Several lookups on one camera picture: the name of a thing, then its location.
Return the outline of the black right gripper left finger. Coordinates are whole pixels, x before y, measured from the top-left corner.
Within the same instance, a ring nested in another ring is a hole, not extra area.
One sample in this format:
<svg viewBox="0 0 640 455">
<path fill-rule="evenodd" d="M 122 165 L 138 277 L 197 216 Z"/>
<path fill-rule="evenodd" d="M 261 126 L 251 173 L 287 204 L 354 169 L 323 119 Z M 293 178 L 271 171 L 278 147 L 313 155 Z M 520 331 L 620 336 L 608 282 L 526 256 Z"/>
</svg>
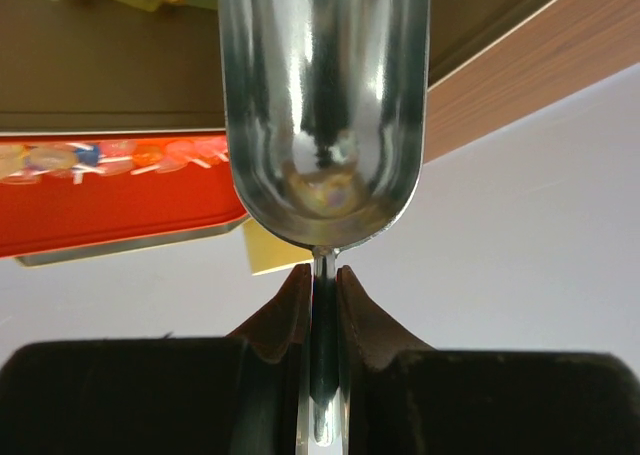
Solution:
<svg viewBox="0 0 640 455">
<path fill-rule="evenodd" d="M 1 370 L 5 454 L 304 454 L 311 271 L 230 334 L 39 342 Z"/>
</svg>

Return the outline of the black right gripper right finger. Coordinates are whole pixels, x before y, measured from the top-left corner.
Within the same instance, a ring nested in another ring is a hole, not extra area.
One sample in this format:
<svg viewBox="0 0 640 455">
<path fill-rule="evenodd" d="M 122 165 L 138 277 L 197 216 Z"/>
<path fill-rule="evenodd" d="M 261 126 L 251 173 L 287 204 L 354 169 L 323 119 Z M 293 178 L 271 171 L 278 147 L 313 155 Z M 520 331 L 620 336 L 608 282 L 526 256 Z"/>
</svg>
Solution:
<svg viewBox="0 0 640 455">
<path fill-rule="evenodd" d="M 437 350 L 338 273 L 349 454 L 635 454 L 639 380 L 606 353 Z"/>
</svg>

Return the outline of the gold tin of lollipops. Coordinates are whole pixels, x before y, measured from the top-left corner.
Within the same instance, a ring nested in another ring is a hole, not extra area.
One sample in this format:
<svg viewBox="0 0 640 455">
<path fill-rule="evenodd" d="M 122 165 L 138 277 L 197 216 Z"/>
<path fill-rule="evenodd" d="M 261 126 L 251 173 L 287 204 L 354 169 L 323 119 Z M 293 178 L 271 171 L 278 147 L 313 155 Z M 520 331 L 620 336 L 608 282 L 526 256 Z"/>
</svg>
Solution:
<svg viewBox="0 0 640 455">
<path fill-rule="evenodd" d="M 245 248 L 251 273 L 265 275 L 310 263 L 311 253 L 285 242 L 265 230 L 254 219 L 242 225 Z"/>
</svg>

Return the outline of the orange tin of lollipops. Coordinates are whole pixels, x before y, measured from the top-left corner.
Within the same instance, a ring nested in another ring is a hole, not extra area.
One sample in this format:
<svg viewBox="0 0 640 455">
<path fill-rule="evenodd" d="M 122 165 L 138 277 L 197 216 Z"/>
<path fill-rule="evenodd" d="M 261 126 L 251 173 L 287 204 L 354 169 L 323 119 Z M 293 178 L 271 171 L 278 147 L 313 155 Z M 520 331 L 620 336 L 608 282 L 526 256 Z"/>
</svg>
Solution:
<svg viewBox="0 0 640 455">
<path fill-rule="evenodd" d="M 218 235 L 246 218 L 222 131 L 1 141 L 2 257 Z"/>
</svg>

